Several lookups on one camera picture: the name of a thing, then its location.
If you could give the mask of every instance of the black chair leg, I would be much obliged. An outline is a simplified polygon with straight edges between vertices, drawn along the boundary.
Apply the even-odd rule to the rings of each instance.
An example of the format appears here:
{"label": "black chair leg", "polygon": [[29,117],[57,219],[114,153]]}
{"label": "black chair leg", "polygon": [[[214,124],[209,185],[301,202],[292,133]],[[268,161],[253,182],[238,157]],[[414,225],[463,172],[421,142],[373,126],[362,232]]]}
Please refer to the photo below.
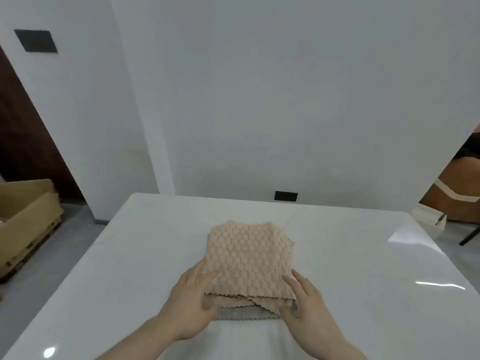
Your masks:
{"label": "black chair leg", "polygon": [[480,225],[460,242],[460,246],[464,246],[467,242],[472,240],[479,233],[480,233]]}

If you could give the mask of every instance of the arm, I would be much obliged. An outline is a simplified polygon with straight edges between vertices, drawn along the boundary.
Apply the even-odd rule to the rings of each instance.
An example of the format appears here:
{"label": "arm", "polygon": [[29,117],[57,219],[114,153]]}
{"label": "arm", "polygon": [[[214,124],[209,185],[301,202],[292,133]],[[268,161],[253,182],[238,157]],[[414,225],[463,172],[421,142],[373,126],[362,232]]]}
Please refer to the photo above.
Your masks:
{"label": "arm", "polygon": [[217,308],[202,308],[202,300],[205,290],[219,272],[199,277],[205,263],[201,260],[184,272],[160,313],[97,360],[156,360],[172,342],[191,339],[207,327],[215,318]]}
{"label": "arm", "polygon": [[317,288],[295,270],[297,280],[283,275],[297,297],[298,315],[280,308],[280,314],[297,344],[316,359],[324,360],[367,360],[365,355],[348,342],[335,323]]}

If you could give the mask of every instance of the marble tabletop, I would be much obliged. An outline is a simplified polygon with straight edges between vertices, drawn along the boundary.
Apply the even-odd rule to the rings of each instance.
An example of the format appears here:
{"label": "marble tabletop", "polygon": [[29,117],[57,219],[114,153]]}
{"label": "marble tabletop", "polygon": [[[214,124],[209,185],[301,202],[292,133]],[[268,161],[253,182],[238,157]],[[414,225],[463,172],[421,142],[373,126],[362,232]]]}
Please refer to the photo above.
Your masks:
{"label": "marble tabletop", "polygon": [[[407,213],[137,193],[4,360],[94,359],[158,313],[228,220],[285,229],[293,267],[370,360],[479,358],[480,295]],[[281,320],[264,320],[215,321],[161,358],[309,357]]]}

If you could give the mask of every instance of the tile floor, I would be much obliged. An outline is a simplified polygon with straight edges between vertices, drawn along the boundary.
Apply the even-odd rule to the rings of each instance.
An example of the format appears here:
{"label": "tile floor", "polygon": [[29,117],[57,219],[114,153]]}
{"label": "tile floor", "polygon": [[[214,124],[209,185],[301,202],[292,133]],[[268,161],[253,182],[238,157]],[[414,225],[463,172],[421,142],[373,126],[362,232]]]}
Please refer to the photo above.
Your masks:
{"label": "tile floor", "polygon": [[62,207],[58,230],[1,289],[0,359],[105,228],[94,224],[88,206]]}
{"label": "tile floor", "polygon": [[[65,220],[57,232],[2,289],[0,359],[104,229],[94,224],[87,206],[63,208]],[[471,225],[447,223],[436,242],[480,292],[480,236],[464,247],[459,246],[473,229]]]}

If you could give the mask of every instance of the beige textured fabric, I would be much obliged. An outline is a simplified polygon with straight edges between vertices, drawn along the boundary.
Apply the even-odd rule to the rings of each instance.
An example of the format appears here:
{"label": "beige textured fabric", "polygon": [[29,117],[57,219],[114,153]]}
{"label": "beige textured fabric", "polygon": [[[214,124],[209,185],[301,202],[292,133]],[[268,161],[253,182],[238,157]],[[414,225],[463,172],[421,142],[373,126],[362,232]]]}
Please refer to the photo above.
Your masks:
{"label": "beige textured fabric", "polygon": [[221,270],[205,298],[222,308],[219,319],[278,318],[280,305],[291,306],[295,296],[282,274],[290,274],[293,245],[271,222],[213,227],[203,272]]}

